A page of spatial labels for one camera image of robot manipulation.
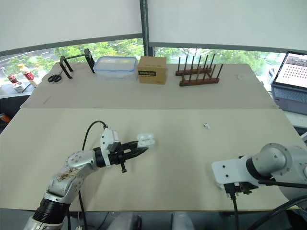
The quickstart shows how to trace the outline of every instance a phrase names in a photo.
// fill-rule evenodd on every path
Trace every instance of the bottle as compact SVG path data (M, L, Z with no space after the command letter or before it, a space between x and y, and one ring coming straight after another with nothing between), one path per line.
M1 67L1 72L2 72L2 74L3 74L5 77L7 77L7 78L10 80L11 83L17 83L17 82L18 82L18 80L16 79L15 75L9 74L9 73L6 71L5 67Z
M24 64L19 64L18 65L20 72L29 80L29 82L33 85L33 87L37 87L38 83L36 82L34 74L30 71L30 69Z

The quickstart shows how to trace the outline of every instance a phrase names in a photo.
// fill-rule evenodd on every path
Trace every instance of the black metal stand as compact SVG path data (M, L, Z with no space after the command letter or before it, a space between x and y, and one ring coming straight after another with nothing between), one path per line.
M65 62L65 64L66 64L67 68L69 69L69 71L70 71L70 72L73 72L73 70L72 70L72 68L71 68L71 66L69 65L69 63L68 63L67 60L68 60L68 59L72 59L72 58L82 57L82 56L85 56L85 59L86 59L88 65L90 66L92 72L95 73L95 72L94 72L94 69L93 69L93 68L94 68L95 62L94 62L94 59L93 59L93 57L92 57L92 54L91 54L91 52L90 52L89 49L85 49L85 50L84 50L84 54L80 54L80 55L76 55L76 56L72 56L72 57L64 57L64 56L61 56L60 61L59 61L59 65L61 66L62 70L64 71L64 73L66 74L66 76L67 76L69 79L72 79L72 76L71 76L71 75L68 73L68 71L66 70L66 67L63 65L63 62Z

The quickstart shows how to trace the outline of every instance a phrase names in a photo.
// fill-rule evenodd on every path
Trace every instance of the white robotic arm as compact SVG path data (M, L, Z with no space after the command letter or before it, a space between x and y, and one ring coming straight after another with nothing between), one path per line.
M139 148L138 141L121 144L115 131L105 128L101 148L78 151L70 155L64 166L50 180L44 198L35 214L29 218L24 230L60 230L69 206L77 196L86 177L99 168L120 164L139 156L148 148Z
M239 183L241 192L249 194L249 188L276 182L307 184L307 151L296 145L270 143L255 156L217 161L212 164L219 184ZM291 200L307 195L307 189L279 186L284 196ZM299 204L307 209L307 202Z

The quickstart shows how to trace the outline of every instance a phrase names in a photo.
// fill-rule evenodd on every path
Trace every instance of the small white object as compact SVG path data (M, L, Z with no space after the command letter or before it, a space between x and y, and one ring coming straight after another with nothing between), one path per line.
M138 148L153 148L155 145L154 134L153 133L140 133L138 135Z
M13 89L17 92L22 92L24 90L24 84L22 82L17 82L12 84Z
M208 123L203 124L203 126L207 127L208 129L210 129L210 126Z

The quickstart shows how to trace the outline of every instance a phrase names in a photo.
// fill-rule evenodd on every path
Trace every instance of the brown box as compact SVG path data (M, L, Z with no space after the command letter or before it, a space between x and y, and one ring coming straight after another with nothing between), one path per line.
M141 57L138 71L140 83L165 84L166 58Z

